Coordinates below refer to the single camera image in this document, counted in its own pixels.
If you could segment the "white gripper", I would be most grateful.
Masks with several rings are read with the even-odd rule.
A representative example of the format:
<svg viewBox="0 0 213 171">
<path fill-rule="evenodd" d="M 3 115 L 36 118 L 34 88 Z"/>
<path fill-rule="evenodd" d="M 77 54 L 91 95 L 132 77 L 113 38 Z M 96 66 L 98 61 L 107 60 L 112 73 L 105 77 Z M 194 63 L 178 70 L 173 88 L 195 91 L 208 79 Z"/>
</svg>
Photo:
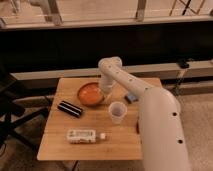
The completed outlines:
<svg viewBox="0 0 213 171">
<path fill-rule="evenodd" d="M 104 102 L 110 102 L 112 100 L 112 93 L 110 93 L 113 89 L 113 86 L 115 84 L 115 81 L 106 76 L 102 75 L 99 80 L 99 88 L 104 94 Z"/>
</svg>

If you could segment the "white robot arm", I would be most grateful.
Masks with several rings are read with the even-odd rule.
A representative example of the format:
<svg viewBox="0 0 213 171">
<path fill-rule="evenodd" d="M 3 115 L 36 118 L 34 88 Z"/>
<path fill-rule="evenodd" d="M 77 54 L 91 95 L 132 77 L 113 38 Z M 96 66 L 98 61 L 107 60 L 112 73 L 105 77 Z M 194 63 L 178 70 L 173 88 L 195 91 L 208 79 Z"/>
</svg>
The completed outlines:
<svg viewBox="0 0 213 171">
<path fill-rule="evenodd" d="M 119 83 L 138 99 L 144 170 L 192 171 L 176 97 L 165 88 L 124 71 L 120 57 L 103 58 L 98 67 L 99 87 L 104 94 Z"/>
</svg>

